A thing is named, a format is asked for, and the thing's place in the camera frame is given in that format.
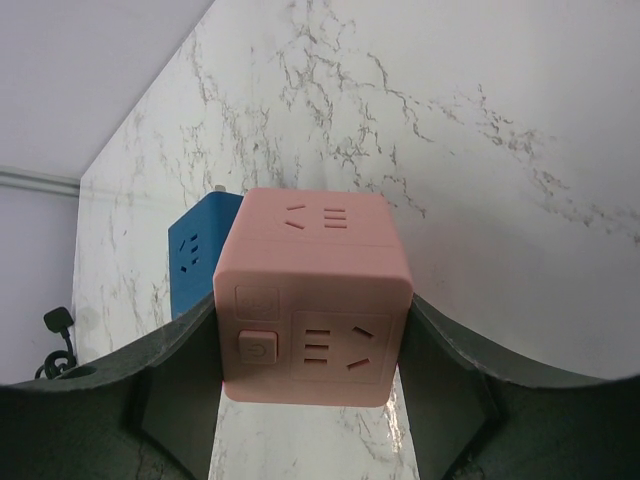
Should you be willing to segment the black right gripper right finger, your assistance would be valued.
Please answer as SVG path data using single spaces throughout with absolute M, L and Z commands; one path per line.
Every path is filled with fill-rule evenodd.
M 543 364 L 419 296 L 398 361 L 422 479 L 636 479 L 639 378 Z

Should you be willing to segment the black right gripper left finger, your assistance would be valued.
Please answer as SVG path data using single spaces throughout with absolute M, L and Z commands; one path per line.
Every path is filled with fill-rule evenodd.
M 222 390 L 214 300 L 55 380 L 1 388 L 4 479 L 206 479 Z

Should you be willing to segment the blue cube socket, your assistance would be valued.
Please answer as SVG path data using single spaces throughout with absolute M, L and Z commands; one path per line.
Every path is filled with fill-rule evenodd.
M 210 192 L 168 229 L 173 320 L 212 294 L 214 271 L 242 200 L 238 194 Z

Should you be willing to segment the pink cube socket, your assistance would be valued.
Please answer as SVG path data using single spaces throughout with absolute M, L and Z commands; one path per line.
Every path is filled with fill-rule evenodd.
M 379 407 L 414 288 L 379 194 L 255 188 L 213 276 L 225 394 Z

